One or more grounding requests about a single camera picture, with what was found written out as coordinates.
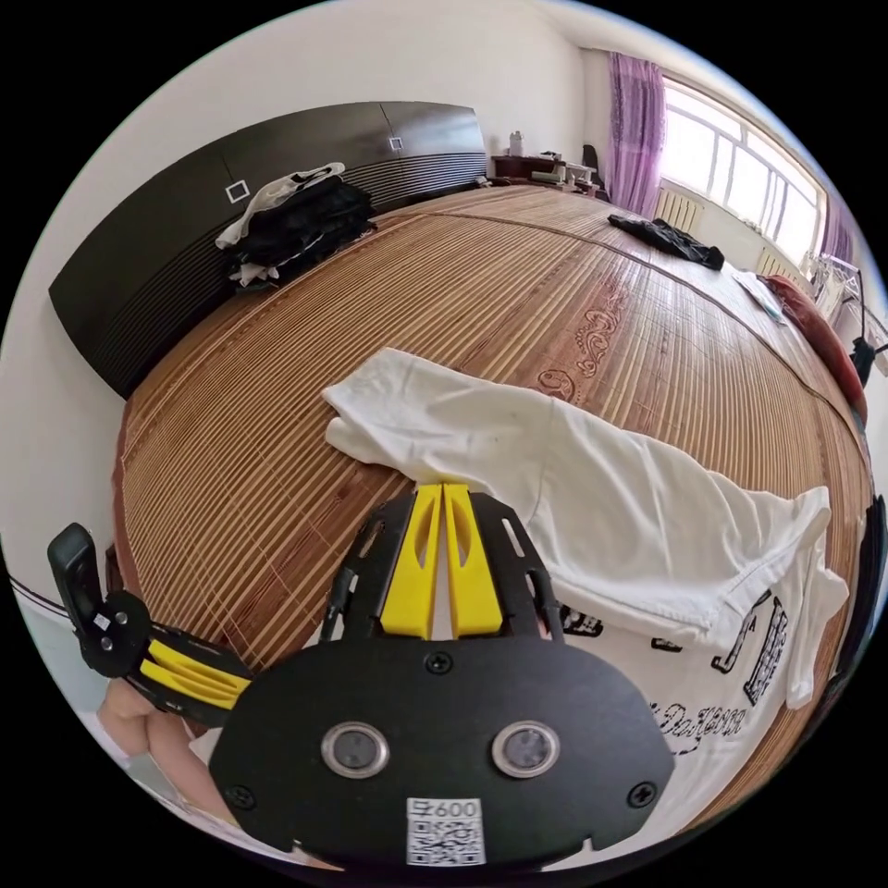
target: black print on fabric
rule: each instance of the black print on fabric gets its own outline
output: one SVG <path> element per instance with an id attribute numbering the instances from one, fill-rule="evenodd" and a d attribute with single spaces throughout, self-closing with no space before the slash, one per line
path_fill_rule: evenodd
<path id="1" fill-rule="evenodd" d="M 672 641 L 667 641 L 665 638 L 651 638 L 650 646 L 654 648 L 654 650 L 666 650 L 671 654 L 677 654 L 680 650 L 684 650 L 683 647 L 679 647 Z"/>
<path id="2" fill-rule="evenodd" d="M 598 638 L 604 632 L 601 620 L 565 605 L 561 605 L 561 629 L 567 635 L 585 635 L 588 638 Z"/>
<path id="3" fill-rule="evenodd" d="M 680 703 L 662 707 L 651 703 L 650 710 L 674 756 L 696 752 L 704 737 L 733 737 L 740 731 L 746 709 L 707 706 L 688 713 Z"/>
<path id="4" fill-rule="evenodd" d="M 744 683 L 743 691 L 749 702 L 755 706 L 762 698 L 771 679 L 777 670 L 777 664 L 786 647 L 786 625 L 789 617 L 783 609 L 779 598 L 774 598 L 774 611 L 771 614 L 771 622 L 768 624 L 768 634 L 758 654 L 756 667 L 753 669 L 749 680 Z"/>
<path id="5" fill-rule="evenodd" d="M 765 592 L 761 598 L 752 606 L 752 609 L 749 613 L 744 617 L 743 625 L 740 627 L 740 632 L 737 634 L 737 640 L 734 642 L 734 647 L 731 648 L 731 652 L 727 657 L 713 657 L 712 658 L 712 668 L 717 669 L 719 672 L 723 672 L 725 675 L 734 668 L 734 664 L 737 662 L 737 658 L 740 656 L 740 649 L 743 647 L 744 641 L 746 641 L 746 636 L 750 632 L 756 631 L 756 608 L 759 605 L 764 604 L 768 598 L 771 597 L 771 592 Z"/>

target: window pane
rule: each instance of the window pane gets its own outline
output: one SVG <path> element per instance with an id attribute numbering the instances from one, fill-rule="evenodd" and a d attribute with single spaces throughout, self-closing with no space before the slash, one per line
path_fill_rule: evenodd
<path id="1" fill-rule="evenodd" d="M 783 221 L 777 232 L 777 246 L 786 254 L 786 258 L 799 265 L 814 241 L 817 227 L 817 211 L 808 201 L 790 187 L 786 190 L 786 207 L 783 210 Z"/>
<path id="2" fill-rule="evenodd" d="M 737 148 L 727 207 L 742 219 L 758 223 L 768 192 L 768 168 Z"/>
<path id="3" fill-rule="evenodd" d="M 660 161 L 663 177 L 706 193 L 714 149 L 715 133 L 709 127 L 666 112 L 666 144 Z"/>
<path id="4" fill-rule="evenodd" d="M 726 132 L 729 136 L 734 136 L 735 139 L 740 138 L 740 124 L 733 117 L 723 114 L 707 102 L 700 102 L 686 92 L 667 88 L 666 105 L 706 120 L 713 127 Z"/>
<path id="5" fill-rule="evenodd" d="M 808 181 L 808 179 L 798 170 L 796 165 L 787 160 L 780 152 L 776 151 L 754 133 L 748 133 L 746 144 L 754 151 L 762 160 L 771 164 L 777 172 L 783 174 L 786 180 L 797 188 L 808 200 L 815 204 L 817 202 L 817 190 Z"/>
<path id="6" fill-rule="evenodd" d="M 716 204 L 724 204 L 728 194 L 728 176 L 731 173 L 731 151 L 734 146 L 724 136 L 719 136 L 718 153 L 715 157 L 715 177 L 710 197 Z"/>
<path id="7" fill-rule="evenodd" d="M 780 221 L 780 210 L 783 206 L 783 195 L 786 192 L 786 183 L 782 179 L 776 179 L 776 188 L 771 189 L 771 197 L 768 200 L 768 211 L 765 213 L 765 224 L 762 230 L 765 236 L 774 240 L 777 233 L 777 223 Z"/>

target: qr code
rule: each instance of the qr code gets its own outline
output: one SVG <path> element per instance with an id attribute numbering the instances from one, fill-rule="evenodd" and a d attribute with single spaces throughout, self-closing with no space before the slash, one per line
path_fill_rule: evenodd
<path id="1" fill-rule="evenodd" d="M 479 799 L 407 800 L 408 864 L 472 867 L 484 862 L 484 827 Z"/>

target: yellow part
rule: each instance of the yellow part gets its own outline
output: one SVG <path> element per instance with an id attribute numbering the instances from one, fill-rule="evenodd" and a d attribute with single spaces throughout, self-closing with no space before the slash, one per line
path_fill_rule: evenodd
<path id="1" fill-rule="evenodd" d="M 154 659 L 142 663 L 142 674 L 171 690 L 221 709 L 232 709 L 250 683 L 229 672 L 193 660 L 163 642 L 152 641 L 148 653 Z"/>
<path id="2" fill-rule="evenodd" d="M 421 485 L 382 610 L 382 628 L 389 635 L 432 637 L 440 524 L 441 485 Z"/>
<path id="3" fill-rule="evenodd" d="M 444 485 L 444 521 L 453 637 L 497 633 L 502 627 L 500 601 L 465 484 Z"/>

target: bamboo mat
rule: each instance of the bamboo mat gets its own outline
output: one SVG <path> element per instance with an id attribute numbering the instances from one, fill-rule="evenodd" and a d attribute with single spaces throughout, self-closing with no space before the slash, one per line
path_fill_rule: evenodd
<path id="1" fill-rule="evenodd" d="M 368 510 L 410 486 L 324 441 L 320 390 L 388 346 L 562 398 L 747 489 L 826 484 L 827 561 L 853 588 L 870 471 L 832 377 L 729 266 L 655 253 L 611 212 L 535 187 L 423 203 L 274 296 L 216 312 L 127 405 L 114 475 L 127 587 L 254 667 L 299 649 Z M 815 699 L 844 619 L 821 644 Z M 767 780 L 810 709 L 782 712 L 701 820 Z"/>

